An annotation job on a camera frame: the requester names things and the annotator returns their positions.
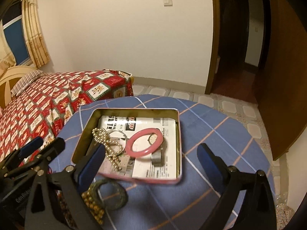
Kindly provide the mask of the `striped pillow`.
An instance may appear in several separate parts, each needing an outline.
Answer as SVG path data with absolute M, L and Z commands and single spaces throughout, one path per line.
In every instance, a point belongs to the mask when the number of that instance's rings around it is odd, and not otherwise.
M 20 78 L 19 81 L 16 82 L 14 87 L 11 90 L 12 97 L 19 96 L 28 86 L 30 86 L 34 81 L 38 78 L 44 76 L 45 73 L 41 70 L 35 70 L 30 73 L 25 74 L 24 77 Z

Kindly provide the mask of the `red patchwork bedspread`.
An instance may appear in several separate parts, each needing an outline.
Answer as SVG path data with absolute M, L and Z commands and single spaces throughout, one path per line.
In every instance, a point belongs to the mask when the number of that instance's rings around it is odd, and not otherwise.
M 1 105 L 1 159 L 40 136 L 48 145 L 82 105 L 133 95 L 133 75 L 102 70 L 43 74 Z

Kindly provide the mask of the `brown door frame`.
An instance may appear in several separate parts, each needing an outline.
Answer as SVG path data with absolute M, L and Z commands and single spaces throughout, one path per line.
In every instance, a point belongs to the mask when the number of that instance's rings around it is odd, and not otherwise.
M 208 73 L 205 94 L 210 94 L 213 86 L 215 69 L 218 60 L 219 39 L 220 39 L 220 0 L 212 0 L 213 6 L 213 36 L 210 67 Z

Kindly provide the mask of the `window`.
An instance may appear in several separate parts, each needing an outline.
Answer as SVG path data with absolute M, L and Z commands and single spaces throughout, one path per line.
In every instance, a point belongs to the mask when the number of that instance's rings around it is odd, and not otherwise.
M 3 16 L 3 30 L 17 65 L 31 65 L 23 36 L 21 0 L 14 0 Z

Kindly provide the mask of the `pink metal tin box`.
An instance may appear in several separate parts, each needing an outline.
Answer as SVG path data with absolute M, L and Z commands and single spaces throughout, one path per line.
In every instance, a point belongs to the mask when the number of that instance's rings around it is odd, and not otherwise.
M 177 109 L 96 108 L 82 115 L 81 122 L 73 163 L 105 144 L 105 153 L 98 159 L 103 176 L 156 184 L 176 184 L 182 178 Z

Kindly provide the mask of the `clutter pile on floor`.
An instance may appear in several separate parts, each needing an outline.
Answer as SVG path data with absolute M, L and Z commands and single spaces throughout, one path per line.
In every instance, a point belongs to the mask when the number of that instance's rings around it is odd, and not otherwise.
M 286 204 L 280 203 L 276 206 L 277 230 L 284 229 L 294 215 L 294 210 Z

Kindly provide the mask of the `cream wooden headboard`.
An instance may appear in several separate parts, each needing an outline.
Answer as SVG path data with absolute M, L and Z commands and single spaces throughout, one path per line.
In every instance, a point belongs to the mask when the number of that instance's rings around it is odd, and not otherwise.
M 1 108 L 5 108 L 8 103 L 12 100 L 11 90 L 14 85 L 24 77 L 26 74 L 37 70 L 35 67 L 18 65 L 15 67 L 10 67 L 6 70 L 6 72 L 1 77 L 0 82 L 0 106 Z

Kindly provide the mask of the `beige patterned curtain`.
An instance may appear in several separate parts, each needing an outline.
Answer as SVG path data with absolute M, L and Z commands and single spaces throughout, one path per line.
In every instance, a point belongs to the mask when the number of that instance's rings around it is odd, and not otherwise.
M 40 68 L 50 61 L 42 35 L 38 16 L 37 0 L 21 0 L 22 30 L 29 57 Z

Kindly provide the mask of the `brown wooden door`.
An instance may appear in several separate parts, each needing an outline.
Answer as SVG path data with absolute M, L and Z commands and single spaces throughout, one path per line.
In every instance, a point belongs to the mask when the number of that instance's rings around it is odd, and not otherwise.
M 271 36 L 256 98 L 273 160 L 306 128 L 306 29 L 287 0 L 270 0 Z

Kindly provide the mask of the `white wall switch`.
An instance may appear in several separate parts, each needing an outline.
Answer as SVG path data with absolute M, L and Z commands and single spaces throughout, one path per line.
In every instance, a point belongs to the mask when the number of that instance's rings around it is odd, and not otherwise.
M 172 0 L 163 0 L 164 6 L 173 6 Z

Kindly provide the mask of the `thin silver bangle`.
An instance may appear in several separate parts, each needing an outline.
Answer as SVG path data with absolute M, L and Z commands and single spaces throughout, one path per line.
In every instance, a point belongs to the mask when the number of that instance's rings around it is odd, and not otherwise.
M 127 136 L 123 131 L 117 129 L 107 130 L 106 149 L 112 156 L 121 155 L 127 143 Z

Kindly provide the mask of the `pink bangle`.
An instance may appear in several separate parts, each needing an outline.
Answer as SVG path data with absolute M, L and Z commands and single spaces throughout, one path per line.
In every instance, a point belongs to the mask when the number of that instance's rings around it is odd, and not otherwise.
M 148 138 L 152 133 L 156 134 L 158 138 L 154 144 L 150 145 Z M 125 152 L 133 158 L 147 156 L 160 146 L 162 138 L 162 132 L 158 128 L 142 129 L 127 140 Z

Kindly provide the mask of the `blue plaid tablecloth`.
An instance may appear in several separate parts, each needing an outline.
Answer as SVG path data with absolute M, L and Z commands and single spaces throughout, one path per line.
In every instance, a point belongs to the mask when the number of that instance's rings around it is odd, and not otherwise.
M 189 100 L 144 94 L 97 101 L 80 107 L 60 132 L 65 150 L 53 160 L 52 171 L 62 171 L 71 157 L 89 117 L 97 108 L 175 108 L 180 113 L 183 177 L 176 185 L 122 182 L 127 204 L 108 212 L 104 229 L 198 229 L 219 195 L 197 158 L 197 146 L 206 143 L 227 165 L 242 172 L 270 172 L 270 162 L 256 140 L 238 121 L 206 105 Z

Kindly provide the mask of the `green jade bangle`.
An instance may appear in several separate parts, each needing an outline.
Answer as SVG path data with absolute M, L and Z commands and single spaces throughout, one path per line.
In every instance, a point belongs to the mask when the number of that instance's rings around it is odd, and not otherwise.
M 94 181 L 89 187 L 89 194 L 95 205 L 108 211 L 119 210 L 128 201 L 125 188 L 116 180 L 108 178 Z

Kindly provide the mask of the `beige left curtain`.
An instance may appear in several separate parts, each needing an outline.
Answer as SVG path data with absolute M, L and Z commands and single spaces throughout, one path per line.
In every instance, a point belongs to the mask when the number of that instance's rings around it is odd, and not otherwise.
M 10 68 L 17 65 L 16 59 L 6 40 L 3 23 L 0 24 L 0 77 Z

